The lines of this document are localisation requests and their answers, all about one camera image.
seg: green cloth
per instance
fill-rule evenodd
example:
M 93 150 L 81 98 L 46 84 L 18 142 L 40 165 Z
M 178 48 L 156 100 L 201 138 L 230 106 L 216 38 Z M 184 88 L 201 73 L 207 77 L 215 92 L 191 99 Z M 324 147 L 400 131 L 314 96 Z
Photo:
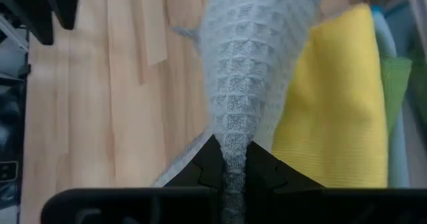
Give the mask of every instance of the green cloth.
M 412 61 L 404 57 L 381 57 L 380 60 L 387 130 L 390 134 L 402 107 Z

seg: yellow towel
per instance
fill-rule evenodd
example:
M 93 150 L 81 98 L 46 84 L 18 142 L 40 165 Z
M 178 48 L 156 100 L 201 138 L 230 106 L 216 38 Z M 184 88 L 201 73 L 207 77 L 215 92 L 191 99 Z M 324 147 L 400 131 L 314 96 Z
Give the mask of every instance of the yellow towel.
M 367 5 L 310 31 L 273 154 L 327 187 L 386 187 L 387 128 Z

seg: black object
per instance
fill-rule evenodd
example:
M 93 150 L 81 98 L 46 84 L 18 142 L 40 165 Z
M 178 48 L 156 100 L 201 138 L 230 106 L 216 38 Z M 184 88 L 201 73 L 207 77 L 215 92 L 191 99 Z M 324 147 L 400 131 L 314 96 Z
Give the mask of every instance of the black object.
M 327 189 L 254 142 L 246 164 L 247 223 L 427 223 L 425 190 Z M 222 169 L 211 137 L 165 187 L 66 191 L 47 202 L 41 223 L 219 223 Z M 77 220 L 82 210 L 87 222 Z
M 52 14 L 47 0 L 0 0 L 44 45 L 53 44 Z
M 78 0 L 48 0 L 52 11 L 64 29 L 72 30 L 75 23 Z

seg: wooden floor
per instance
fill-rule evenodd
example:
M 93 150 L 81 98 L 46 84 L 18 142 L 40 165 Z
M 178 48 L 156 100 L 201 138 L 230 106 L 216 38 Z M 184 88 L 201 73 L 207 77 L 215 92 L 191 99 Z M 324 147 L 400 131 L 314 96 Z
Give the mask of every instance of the wooden floor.
M 55 21 L 54 46 L 31 38 L 22 224 L 66 189 L 150 185 L 203 131 L 201 61 L 170 27 L 197 26 L 205 2 L 79 0 L 73 31 Z

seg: light blue cloth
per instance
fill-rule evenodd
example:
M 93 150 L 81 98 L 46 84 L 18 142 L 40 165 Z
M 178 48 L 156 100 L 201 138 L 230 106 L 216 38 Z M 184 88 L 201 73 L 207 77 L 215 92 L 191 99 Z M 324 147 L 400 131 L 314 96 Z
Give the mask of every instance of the light blue cloth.
M 372 7 L 372 17 L 375 23 L 375 33 L 380 55 L 397 57 L 396 43 L 388 22 L 381 12 L 381 8 Z M 402 110 L 400 110 L 396 123 L 389 135 L 388 144 L 388 186 L 409 187 L 408 160 L 406 156 Z

